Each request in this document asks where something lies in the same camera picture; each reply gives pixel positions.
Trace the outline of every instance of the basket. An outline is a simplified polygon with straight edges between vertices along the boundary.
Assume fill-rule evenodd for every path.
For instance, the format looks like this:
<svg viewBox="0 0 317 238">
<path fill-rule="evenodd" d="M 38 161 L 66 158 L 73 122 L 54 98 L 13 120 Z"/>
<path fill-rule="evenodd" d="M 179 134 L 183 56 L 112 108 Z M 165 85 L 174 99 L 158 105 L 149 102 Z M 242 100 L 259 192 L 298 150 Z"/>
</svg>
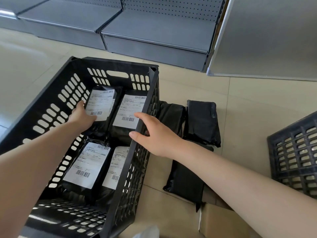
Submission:
<svg viewBox="0 0 317 238">
<path fill-rule="evenodd" d="M 115 72 L 124 72 L 126 78 Z M 79 100 L 97 84 L 148 90 L 142 112 L 156 116 L 159 109 L 158 66 L 99 58 L 71 57 L 12 125 L 0 142 L 0 153 L 26 143 L 66 122 Z M 136 131 L 145 133 L 140 120 Z M 56 187 L 76 157 L 85 137 L 77 137 L 33 208 L 22 235 L 27 237 L 116 237 L 134 222 L 150 153 L 132 141 L 113 202 L 103 207 L 63 200 Z"/>
<path fill-rule="evenodd" d="M 267 137 L 272 178 L 317 199 L 317 112 Z"/>
</svg>

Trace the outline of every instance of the pegboard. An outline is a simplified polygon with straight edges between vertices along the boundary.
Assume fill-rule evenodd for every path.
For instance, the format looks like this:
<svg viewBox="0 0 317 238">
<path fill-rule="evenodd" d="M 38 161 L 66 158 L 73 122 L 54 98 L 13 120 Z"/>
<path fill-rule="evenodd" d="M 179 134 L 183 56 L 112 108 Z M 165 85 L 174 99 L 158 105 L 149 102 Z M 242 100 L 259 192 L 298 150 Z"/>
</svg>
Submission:
<svg viewBox="0 0 317 238">
<path fill-rule="evenodd" d="M 75 2 L 98 5 L 98 6 L 122 8 L 121 0 L 65 0 L 65 1 L 75 1 Z"/>
<path fill-rule="evenodd" d="M 123 0 L 124 8 L 216 22 L 224 0 Z"/>
</svg>

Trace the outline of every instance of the person's right arm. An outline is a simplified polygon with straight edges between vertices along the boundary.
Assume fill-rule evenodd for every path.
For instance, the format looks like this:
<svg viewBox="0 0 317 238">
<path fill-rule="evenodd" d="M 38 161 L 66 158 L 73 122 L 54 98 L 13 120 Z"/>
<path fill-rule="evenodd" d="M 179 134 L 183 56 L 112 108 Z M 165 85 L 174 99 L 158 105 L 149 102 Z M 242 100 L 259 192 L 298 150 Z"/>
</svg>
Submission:
<svg viewBox="0 0 317 238">
<path fill-rule="evenodd" d="M 263 238 L 317 235 L 313 198 L 179 138 L 152 116 L 135 116 L 143 120 L 150 136 L 134 131 L 130 133 L 133 140 L 196 173 Z"/>
</svg>

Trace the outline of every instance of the bare skin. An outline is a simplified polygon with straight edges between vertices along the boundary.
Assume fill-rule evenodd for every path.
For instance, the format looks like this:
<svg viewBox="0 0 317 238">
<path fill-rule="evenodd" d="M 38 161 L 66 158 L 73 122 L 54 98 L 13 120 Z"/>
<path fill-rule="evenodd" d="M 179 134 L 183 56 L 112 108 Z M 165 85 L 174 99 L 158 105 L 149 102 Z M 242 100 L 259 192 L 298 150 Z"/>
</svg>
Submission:
<svg viewBox="0 0 317 238">
<path fill-rule="evenodd" d="M 156 118 L 136 113 L 149 137 L 130 136 L 157 156 L 195 172 L 263 238 L 314 237 L 317 201 L 179 138 Z M 67 123 L 0 156 L 0 237 L 17 237 L 72 141 L 96 116 L 83 102 Z"/>
</svg>

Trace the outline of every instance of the label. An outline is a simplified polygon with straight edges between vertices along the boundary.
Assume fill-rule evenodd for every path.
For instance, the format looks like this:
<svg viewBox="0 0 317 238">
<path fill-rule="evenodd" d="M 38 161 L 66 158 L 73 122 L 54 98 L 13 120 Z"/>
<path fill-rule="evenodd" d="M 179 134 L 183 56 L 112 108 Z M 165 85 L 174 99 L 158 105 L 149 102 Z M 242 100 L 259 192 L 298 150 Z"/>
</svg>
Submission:
<svg viewBox="0 0 317 238">
<path fill-rule="evenodd" d="M 114 104 L 114 89 L 92 90 L 86 106 L 86 114 L 96 115 L 96 121 L 104 121 L 110 115 Z"/>
<path fill-rule="evenodd" d="M 110 147 L 89 142 L 63 180 L 91 189 L 109 151 Z"/>
<path fill-rule="evenodd" d="M 113 126 L 136 129 L 139 118 L 134 113 L 142 112 L 145 99 L 146 96 L 124 95 Z"/>
<path fill-rule="evenodd" d="M 105 180 L 102 186 L 108 187 L 110 189 L 116 189 L 120 178 L 120 174 L 125 163 L 126 156 L 128 155 L 129 147 L 119 146 L 115 148 L 111 164 Z"/>
</svg>

